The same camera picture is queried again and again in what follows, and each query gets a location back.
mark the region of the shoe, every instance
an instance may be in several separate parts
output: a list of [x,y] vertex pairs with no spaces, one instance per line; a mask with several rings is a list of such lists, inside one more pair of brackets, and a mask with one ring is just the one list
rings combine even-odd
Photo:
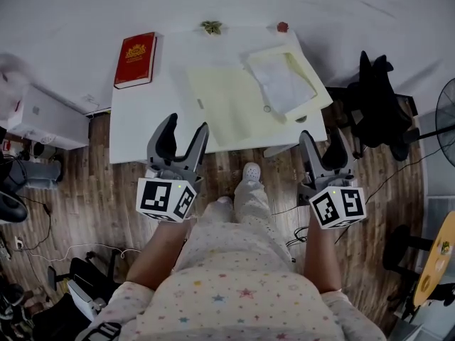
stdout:
[[261,167],[259,164],[249,162],[243,168],[243,180],[250,180],[252,182],[259,182],[261,178]]
[[234,208],[234,202],[232,201],[231,197],[228,196],[222,196],[216,200],[216,202],[219,203],[226,203],[228,204],[231,208]]

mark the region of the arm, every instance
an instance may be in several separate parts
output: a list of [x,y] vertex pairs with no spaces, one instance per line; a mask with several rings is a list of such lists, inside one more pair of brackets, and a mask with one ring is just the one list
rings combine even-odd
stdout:
[[340,291],[328,292],[321,297],[337,317],[347,340],[386,341],[387,338],[380,328],[354,307],[346,294]]
[[189,221],[160,222],[153,237],[128,271],[127,281],[155,291],[171,274],[183,246]]
[[188,226],[189,221],[183,224],[161,222],[158,225],[130,268],[127,281],[114,292],[106,308],[95,318],[90,328],[79,334],[77,341],[102,323],[120,324],[121,339],[129,339],[134,335],[137,316],[149,307],[154,291],[171,273]]
[[341,289],[341,272],[336,258],[334,231],[322,230],[312,210],[310,213],[304,276],[319,293],[338,291]]

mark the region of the round table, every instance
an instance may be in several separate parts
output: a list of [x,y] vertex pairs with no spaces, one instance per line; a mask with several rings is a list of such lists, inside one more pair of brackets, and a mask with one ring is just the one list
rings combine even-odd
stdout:
[[[443,245],[449,245],[449,251],[442,251]],[[450,262],[452,249],[455,245],[455,211],[450,212],[439,230],[437,238],[429,250],[427,263],[417,282],[413,303],[420,307],[432,294],[441,281]]]

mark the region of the red object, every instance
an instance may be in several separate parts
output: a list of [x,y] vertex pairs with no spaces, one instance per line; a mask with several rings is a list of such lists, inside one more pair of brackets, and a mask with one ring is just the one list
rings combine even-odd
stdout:
[[287,31],[289,30],[289,25],[287,25],[287,23],[282,21],[282,22],[278,23],[277,30],[280,33],[287,33]]
[[155,33],[124,39],[115,73],[114,87],[122,89],[151,82],[155,46]]

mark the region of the wooden floor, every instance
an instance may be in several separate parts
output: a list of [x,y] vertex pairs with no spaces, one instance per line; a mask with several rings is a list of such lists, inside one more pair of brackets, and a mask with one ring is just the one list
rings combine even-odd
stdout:
[[[262,157],[262,149],[208,154],[203,175],[205,182],[197,199],[196,214],[200,215],[207,203],[221,195],[233,195],[239,183],[242,168],[248,161],[261,165],[263,183],[269,196],[272,213],[291,209],[296,204],[296,184],[304,177],[304,170],[297,148],[272,159]],[[381,183],[406,163],[420,159],[417,144],[412,147],[409,159],[398,163],[392,159],[388,147],[370,149],[356,162],[355,174],[365,194],[373,193]],[[50,204],[52,232],[33,254],[49,259],[65,256],[74,244],[102,243],[119,248],[141,249],[152,235],[156,224],[136,213],[135,198],[137,178],[143,176],[140,163],[109,164],[109,116],[97,117],[90,124],[90,146],[66,153],[65,178],[56,191],[26,190],[24,195]],[[41,205],[27,202],[30,218],[22,223],[3,226],[9,249],[14,248],[14,236],[23,237],[26,245],[34,246],[44,238],[48,217]],[[408,224],[415,234],[421,233],[423,218],[422,169],[420,164],[409,166],[390,179],[368,203],[368,219],[353,225],[337,244],[338,257],[343,272],[344,291],[354,305],[360,308],[386,333],[394,325],[394,317],[387,311],[386,297],[399,284],[396,274],[382,268],[382,250],[391,231],[399,224]],[[278,227],[287,239],[293,237],[295,228],[308,222],[308,208],[299,208],[275,216]],[[70,259],[84,257],[93,250],[104,259],[105,268],[109,250],[102,247],[72,249],[69,259],[55,261],[53,267],[59,274],[69,270]],[[304,245],[291,248],[301,271]],[[117,261],[117,278],[122,280],[136,254],[129,252],[126,259]],[[2,265],[10,281],[32,288],[46,284],[50,263],[25,252],[14,252],[11,261]],[[63,288],[47,292],[56,301]]]

